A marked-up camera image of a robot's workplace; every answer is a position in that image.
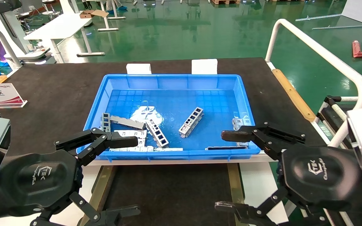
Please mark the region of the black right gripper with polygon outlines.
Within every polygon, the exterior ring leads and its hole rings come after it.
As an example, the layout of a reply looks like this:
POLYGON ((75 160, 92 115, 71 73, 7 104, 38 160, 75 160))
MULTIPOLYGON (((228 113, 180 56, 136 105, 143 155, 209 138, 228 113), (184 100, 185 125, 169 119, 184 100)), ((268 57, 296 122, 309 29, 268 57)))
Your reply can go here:
POLYGON ((362 169, 354 153, 333 147, 305 146, 302 144, 306 142, 305 134, 270 122, 222 131, 221 138, 228 142, 253 142, 267 156, 280 160, 281 183, 286 187, 276 190, 259 207, 218 201, 215 210, 233 213, 240 223, 294 226, 292 222, 276 224, 267 216, 290 195, 294 202, 310 209, 362 214, 362 169))

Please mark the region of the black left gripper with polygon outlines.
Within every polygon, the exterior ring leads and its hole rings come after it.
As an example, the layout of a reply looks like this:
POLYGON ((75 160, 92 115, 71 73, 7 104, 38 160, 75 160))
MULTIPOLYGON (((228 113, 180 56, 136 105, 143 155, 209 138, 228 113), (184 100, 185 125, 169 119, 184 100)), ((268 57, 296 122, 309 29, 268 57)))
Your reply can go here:
POLYGON ((135 136, 104 132, 96 127, 55 142, 54 153, 6 156, 0 165, 0 218, 40 213, 32 226, 60 226, 53 214, 74 203, 88 218, 85 226, 118 226, 122 218, 140 214, 138 205, 97 212, 82 196, 82 165, 87 166, 109 148, 138 145, 135 136), (70 151, 87 146, 72 156, 70 151))

